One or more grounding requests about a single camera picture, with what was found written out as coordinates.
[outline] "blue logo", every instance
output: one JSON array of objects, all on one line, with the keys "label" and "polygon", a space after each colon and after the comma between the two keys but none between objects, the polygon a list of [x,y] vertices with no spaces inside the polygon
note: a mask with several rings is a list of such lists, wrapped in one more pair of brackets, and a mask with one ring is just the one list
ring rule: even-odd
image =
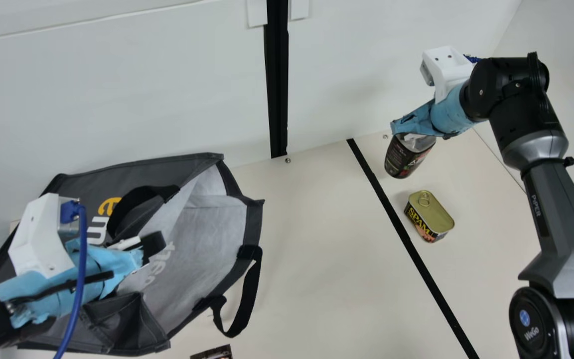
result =
[{"label": "blue logo", "polygon": [[520,311],[520,321],[522,321],[522,325],[528,327],[531,325],[531,316],[526,311]]}]

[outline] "black bottle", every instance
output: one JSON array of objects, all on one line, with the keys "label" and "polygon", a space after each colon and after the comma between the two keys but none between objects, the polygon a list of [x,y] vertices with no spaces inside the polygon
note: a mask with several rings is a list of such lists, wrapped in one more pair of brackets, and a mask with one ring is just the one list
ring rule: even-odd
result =
[{"label": "black bottle", "polygon": [[435,136],[395,134],[385,156],[385,170],[391,177],[407,178],[429,154]]}]

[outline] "can label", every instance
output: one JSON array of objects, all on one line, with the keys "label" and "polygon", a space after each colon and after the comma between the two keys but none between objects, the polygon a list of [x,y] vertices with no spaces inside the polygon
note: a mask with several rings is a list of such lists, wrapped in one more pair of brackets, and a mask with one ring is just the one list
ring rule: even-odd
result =
[{"label": "can label", "polygon": [[438,239],[442,239],[448,232],[437,233],[429,227],[421,215],[418,214],[415,207],[411,203],[407,203],[405,208],[405,215],[413,222],[418,234],[424,238],[425,241],[433,243]]},{"label": "can label", "polygon": [[395,178],[408,177],[422,163],[430,150],[431,148],[420,153],[412,152],[394,135],[385,156],[385,170]]}]

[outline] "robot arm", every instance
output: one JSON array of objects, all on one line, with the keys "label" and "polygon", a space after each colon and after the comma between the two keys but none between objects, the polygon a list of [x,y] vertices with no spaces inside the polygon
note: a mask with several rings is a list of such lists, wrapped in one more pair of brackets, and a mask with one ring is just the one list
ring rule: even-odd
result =
[{"label": "robot arm", "polygon": [[[81,231],[86,231],[85,210],[78,211],[81,218],[74,212],[80,207],[72,198],[47,193],[23,212],[8,250],[16,277],[0,283],[0,348],[49,330],[55,320],[73,311],[77,294],[82,304],[110,295],[166,246],[161,232],[154,232],[107,248],[82,247],[80,238],[72,239],[79,221]],[[85,266],[82,291],[77,289],[80,270],[75,263]]]},{"label": "robot arm", "polygon": [[[442,55],[434,62],[459,55],[449,47],[436,50]],[[443,78],[444,68],[425,66],[427,61],[425,56],[421,71],[428,84]],[[448,138],[488,119],[504,163],[521,172],[542,249],[519,275],[529,288],[519,289],[509,308],[523,359],[574,358],[574,184],[566,170],[574,160],[563,158],[568,141],[548,85],[548,69],[534,52],[484,59],[448,95],[438,96],[436,89],[435,100],[392,122],[394,134]]]}]

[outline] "black wall divider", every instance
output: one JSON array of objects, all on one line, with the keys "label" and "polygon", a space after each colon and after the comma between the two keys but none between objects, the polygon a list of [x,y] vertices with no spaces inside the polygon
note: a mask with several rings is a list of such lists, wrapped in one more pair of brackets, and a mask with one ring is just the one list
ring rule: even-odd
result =
[{"label": "black wall divider", "polygon": [[272,158],[287,154],[288,16],[289,0],[267,0],[265,77]]}]

